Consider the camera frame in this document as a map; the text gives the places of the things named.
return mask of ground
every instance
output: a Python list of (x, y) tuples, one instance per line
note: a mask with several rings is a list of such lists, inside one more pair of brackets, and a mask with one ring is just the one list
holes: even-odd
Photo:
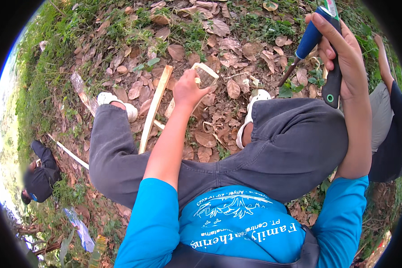
[[(320, 87), (325, 80), (317, 52), (299, 63), (296, 74), (283, 88), (276, 88), (294, 59), (306, 27), (304, 15), (315, 10), (315, 1), (53, 2), (54, 6), (51, 2), (42, 5), (19, 44), (17, 150), (19, 163), (27, 164), (35, 158), (30, 142), (34, 138), (42, 140), (53, 150), (63, 180), (56, 185), (53, 198), (30, 204), (21, 213), (27, 225), (40, 228), (41, 232), (34, 234), (35, 240), (53, 244), (71, 232), (72, 225), (62, 209), (74, 206), (91, 237), (95, 239), (99, 234), (107, 238), (108, 247), (101, 257), (103, 267), (113, 265), (131, 211), (99, 193), (91, 185), (87, 170), (47, 136), (50, 133), (89, 162), (93, 116), (70, 81), (73, 72), (85, 82), (84, 92), (89, 98), (102, 91), (112, 92), (139, 110), (137, 121), (131, 124), (138, 146), (164, 66), (174, 67), (156, 115), (157, 120), (166, 123), (164, 113), (175, 82), (193, 62), (205, 62), (220, 78), (188, 122), (183, 156), (201, 162), (214, 162), (239, 151), (237, 130), (247, 113), (249, 97), (257, 89), (269, 91), (272, 97), (322, 98)], [(372, 38), (380, 30), (357, 2), (339, 1), (338, 10), (363, 49), (371, 92), (381, 79), (376, 62), (378, 49)], [(402, 89), (401, 68), (384, 41), (392, 74)], [(153, 148), (160, 134), (154, 127), (147, 150)], [(301, 199), (288, 203), (292, 216), (312, 226), (329, 184), (325, 179)], [(389, 184), (371, 184), (366, 196), (368, 207), (356, 266), (369, 257), (398, 219), (402, 211), (402, 178)], [(72, 267), (85, 267), (90, 255), (74, 235), (65, 261)], [(59, 250), (44, 254), (41, 264), (56, 265), (58, 256)]]

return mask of black cap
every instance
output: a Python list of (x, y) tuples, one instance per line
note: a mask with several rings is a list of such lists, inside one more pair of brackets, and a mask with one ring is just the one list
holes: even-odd
[(23, 191), (21, 191), (21, 200), (22, 200), (22, 202), (24, 202), (24, 204), (26, 204), (26, 205), (28, 205), (28, 204), (31, 202), (31, 199), (30, 199), (29, 197), (26, 197), (26, 196), (23, 194)]

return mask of white crocs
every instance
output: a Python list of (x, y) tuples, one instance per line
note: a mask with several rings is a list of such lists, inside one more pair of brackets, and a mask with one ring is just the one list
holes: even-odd
[(110, 92), (102, 92), (98, 94), (97, 97), (98, 105), (109, 104), (111, 102), (119, 102), (122, 103), (126, 108), (126, 113), (128, 115), (128, 121), (134, 122), (138, 116), (138, 110), (133, 105), (129, 103), (124, 103), (122, 100), (118, 99), (115, 95)]
[(240, 149), (244, 148), (243, 142), (241, 140), (242, 137), (243, 137), (244, 128), (246, 127), (246, 125), (248, 123), (253, 122), (253, 119), (252, 119), (252, 107), (253, 107), (253, 104), (255, 102), (257, 102), (258, 100), (267, 100), (267, 99), (271, 99), (271, 95), (267, 91), (265, 91), (263, 89), (258, 89), (258, 94), (256, 96), (251, 96), (250, 97), (250, 99), (249, 99), (250, 103), (247, 105), (247, 115), (246, 115), (246, 118), (244, 119), (244, 124), (241, 126), (241, 128), (238, 130), (238, 133), (237, 133), (236, 142), (237, 142), (237, 146)]

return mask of blue t-shirt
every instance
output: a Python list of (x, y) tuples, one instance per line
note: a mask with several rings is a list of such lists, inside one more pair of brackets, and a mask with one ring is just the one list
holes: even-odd
[[(349, 267), (359, 245), (368, 177), (338, 178), (329, 187), (312, 231), (317, 267)], [(179, 241), (208, 253), (269, 262), (299, 259), (305, 231), (283, 204), (260, 191), (226, 186), (190, 202), (178, 219), (176, 190), (142, 180), (115, 267), (164, 267)]]

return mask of black backpack strap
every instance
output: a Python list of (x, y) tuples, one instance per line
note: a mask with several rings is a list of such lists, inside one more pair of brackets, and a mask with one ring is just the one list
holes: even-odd
[(305, 240), (302, 245), (299, 260), (293, 263), (275, 263), (253, 260), (212, 253), (199, 252), (192, 247), (179, 243), (173, 251), (171, 261), (166, 268), (315, 268), (320, 254), (317, 239), (310, 228), (301, 225), (305, 230)]

